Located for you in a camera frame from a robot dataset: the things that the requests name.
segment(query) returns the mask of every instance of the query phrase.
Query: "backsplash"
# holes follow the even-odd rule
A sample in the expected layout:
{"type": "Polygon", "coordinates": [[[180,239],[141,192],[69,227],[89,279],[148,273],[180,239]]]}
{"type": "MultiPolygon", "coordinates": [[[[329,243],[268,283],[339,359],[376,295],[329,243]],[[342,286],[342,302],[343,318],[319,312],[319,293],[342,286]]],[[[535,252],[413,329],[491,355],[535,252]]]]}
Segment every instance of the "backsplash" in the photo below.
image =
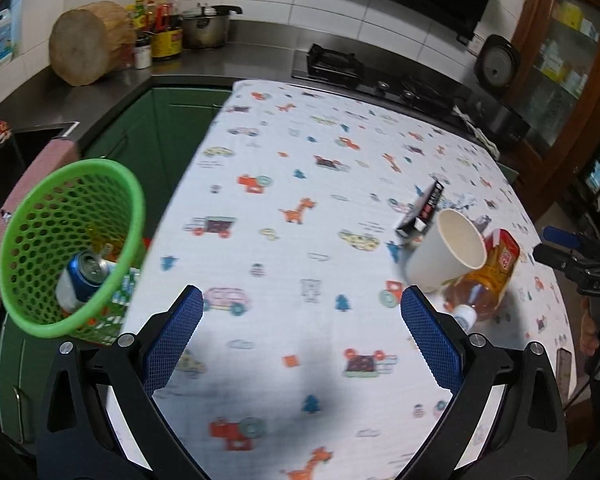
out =
{"type": "MultiPolygon", "coordinates": [[[[97,0],[14,0],[14,40],[20,55],[0,68],[0,102],[48,65],[48,38],[58,16],[97,0]]],[[[133,0],[113,0],[126,5],[133,0]]],[[[197,2],[234,4],[244,19],[314,28],[374,44],[416,59],[458,81],[471,72],[475,58],[451,30],[413,10],[387,0],[180,0],[187,9],[197,2]]],[[[525,0],[490,0],[476,32],[510,38],[525,0]]]]}

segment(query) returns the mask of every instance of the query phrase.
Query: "white paper cup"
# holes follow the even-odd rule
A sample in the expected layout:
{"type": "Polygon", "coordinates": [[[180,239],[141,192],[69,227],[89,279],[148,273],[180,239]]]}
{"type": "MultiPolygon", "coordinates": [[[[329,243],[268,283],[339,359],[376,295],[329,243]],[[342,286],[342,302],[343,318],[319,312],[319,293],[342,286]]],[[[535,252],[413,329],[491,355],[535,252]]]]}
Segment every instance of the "white paper cup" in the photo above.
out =
{"type": "Polygon", "coordinates": [[[480,269],[486,260],[484,241],[474,224],[458,211],[443,209],[408,259],[405,272],[411,285],[433,292],[449,280],[480,269]]]}

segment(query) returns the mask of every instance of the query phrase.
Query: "white bottle cap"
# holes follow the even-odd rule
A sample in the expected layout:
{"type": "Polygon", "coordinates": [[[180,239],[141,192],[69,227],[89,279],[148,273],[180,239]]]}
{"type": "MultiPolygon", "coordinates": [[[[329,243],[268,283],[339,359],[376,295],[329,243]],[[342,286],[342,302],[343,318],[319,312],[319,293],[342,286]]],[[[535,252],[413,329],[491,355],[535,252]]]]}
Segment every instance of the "white bottle cap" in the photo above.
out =
{"type": "Polygon", "coordinates": [[[460,304],[452,310],[451,315],[458,322],[458,325],[462,327],[462,330],[469,333],[475,320],[478,319],[478,315],[475,310],[467,304],[460,304]]]}

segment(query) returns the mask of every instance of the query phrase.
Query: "green plastic basket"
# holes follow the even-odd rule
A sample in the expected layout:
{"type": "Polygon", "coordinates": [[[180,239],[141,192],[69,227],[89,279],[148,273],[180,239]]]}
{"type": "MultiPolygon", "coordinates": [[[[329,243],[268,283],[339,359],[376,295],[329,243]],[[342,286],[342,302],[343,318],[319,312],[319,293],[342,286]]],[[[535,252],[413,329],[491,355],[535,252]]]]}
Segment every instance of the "green plastic basket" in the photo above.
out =
{"type": "Polygon", "coordinates": [[[112,344],[126,310],[112,297],[128,270],[142,264],[143,227],[142,188],[121,164],[87,159],[53,172],[18,206],[2,240],[0,294],[7,312],[36,337],[112,344]],[[56,301],[56,284],[71,257],[92,248],[94,236],[122,250],[98,291],[69,316],[56,301]]]}

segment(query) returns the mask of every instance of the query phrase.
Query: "dark countertop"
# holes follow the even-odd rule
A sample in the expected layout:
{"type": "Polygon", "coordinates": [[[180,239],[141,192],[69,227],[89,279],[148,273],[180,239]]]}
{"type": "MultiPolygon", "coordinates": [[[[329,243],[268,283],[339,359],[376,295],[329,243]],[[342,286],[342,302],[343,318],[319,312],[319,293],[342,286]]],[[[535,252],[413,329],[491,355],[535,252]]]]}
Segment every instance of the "dark countertop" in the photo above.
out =
{"type": "MultiPolygon", "coordinates": [[[[367,50],[370,48],[377,50],[378,52],[374,52],[374,55],[384,56],[384,60],[396,56],[366,44],[360,45],[367,50]]],[[[62,81],[50,67],[47,67],[21,85],[0,104],[0,120],[6,120],[14,129],[78,121],[79,124],[69,134],[69,138],[74,140],[81,150],[84,150],[125,108],[150,88],[160,86],[230,88],[236,81],[257,78],[336,92],[426,120],[435,126],[467,138],[464,130],[455,131],[456,129],[449,127],[448,124],[406,107],[362,95],[349,89],[292,78],[294,52],[294,48],[286,45],[227,43],[224,47],[215,50],[184,51],[177,60],[156,63],[144,70],[129,69],[114,72],[94,84],[76,88],[62,81]]],[[[405,58],[401,60],[414,63],[405,58]]],[[[423,70],[430,72],[432,78],[444,78],[443,82],[447,85],[454,84],[462,88],[459,83],[422,65],[419,65],[418,69],[421,72],[423,70]]]]}

